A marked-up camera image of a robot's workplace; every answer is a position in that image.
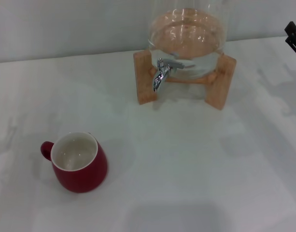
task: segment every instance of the glass jar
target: glass jar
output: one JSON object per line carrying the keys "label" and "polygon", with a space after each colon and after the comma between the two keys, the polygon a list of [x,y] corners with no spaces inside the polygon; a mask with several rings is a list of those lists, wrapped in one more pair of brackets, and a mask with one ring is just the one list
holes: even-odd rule
{"label": "glass jar", "polygon": [[152,64],[181,62],[170,76],[195,79],[212,72],[226,41],[230,0],[155,0],[149,32]]}

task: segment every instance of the wooden stand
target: wooden stand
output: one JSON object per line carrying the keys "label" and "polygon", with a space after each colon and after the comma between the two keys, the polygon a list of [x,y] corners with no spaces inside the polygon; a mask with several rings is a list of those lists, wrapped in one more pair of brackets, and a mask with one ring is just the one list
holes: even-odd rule
{"label": "wooden stand", "polygon": [[[229,91],[237,61],[222,54],[214,72],[194,80],[183,80],[168,77],[167,82],[202,84],[206,88],[206,103],[222,110]],[[139,104],[157,100],[157,94],[152,90],[152,81],[156,69],[152,65],[151,53],[148,50],[134,53],[137,98]]]}

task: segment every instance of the white tabletop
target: white tabletop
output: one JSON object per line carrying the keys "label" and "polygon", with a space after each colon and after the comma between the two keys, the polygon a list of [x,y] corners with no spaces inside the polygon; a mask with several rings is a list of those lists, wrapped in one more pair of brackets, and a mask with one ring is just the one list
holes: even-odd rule
{"label": "white tabletop", "polygon": [[[296,232],[296,54],[284,40],[226,44],[238,64],[223,111],[196,85],[138,105],[133,52],[1,63],[0,232]],[[72,131],[109,160],[85,194],[40,154]]]}

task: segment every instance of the black clip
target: black clip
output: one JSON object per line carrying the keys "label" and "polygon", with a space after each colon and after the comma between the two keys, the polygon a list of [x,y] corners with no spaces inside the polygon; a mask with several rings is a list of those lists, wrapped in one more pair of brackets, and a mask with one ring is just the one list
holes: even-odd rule
{"label": "black clip", "polygon": [[288,38],[285,41],[296,52],[296,25],[294,22],[290,22],[287,25],[285,32],[288,35]]}

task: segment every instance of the mug rim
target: mug rim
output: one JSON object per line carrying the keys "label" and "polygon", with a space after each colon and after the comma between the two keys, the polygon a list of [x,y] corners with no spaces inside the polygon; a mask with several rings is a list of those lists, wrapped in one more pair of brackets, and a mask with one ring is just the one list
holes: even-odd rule
{"label": "mug rim", "polygon": [[[57,145],[59,142],[61,142],[62,139],[64,139],[64,138],[67,137],[67,136],[75,135],[75,134],[78,134],[78,135],[80,135],[80,134],[84,134],[84,135],[88,135],[90,138],[92,138],[92,140],[94,141],[94,143],[95,143],[95,145],[96,145],[96,151],[95,151],[95,155],[94,155],[93,159],[92,159],[87,165],[85,165],[84,167],[79,168],[79,169],[75,169],[75,170],[67,170],[67,169],[64,169],[64,168],[59,167],[59,166],[55,163],[55,161],[54,161],[54,159],[53,159],[53,153],[54,153],[54,151],[55,151],[55,147],[56,147],[56,145]],[[87,166],[89,166],[89,165],[95,160],[95,158],[96,158],[96,156],[97,156],[97,154],[98,154],[98,151],[99,151],[99,144],[98,144],[96,138],[95,138],[92,134],[90,134],[90,133],[88,133],[88,132],[70,132],[70,133],[68,133],[68,134],[66,134],[66,135],[64,135],[64,136],[62,136],[61,138],[59,138],[59,139],[54,143],[54,145],[52,146],[51,152],[50,152],[50,159],[51,159],[51,162],[53,163],[53,165],[54,165],[56,168],[58,168],[58,169],[60,169],[60,170],[62,170],[62,171],[66,171],[66,172],[76,172],[76,171],[82,170],[82,169],[86,168]]]}

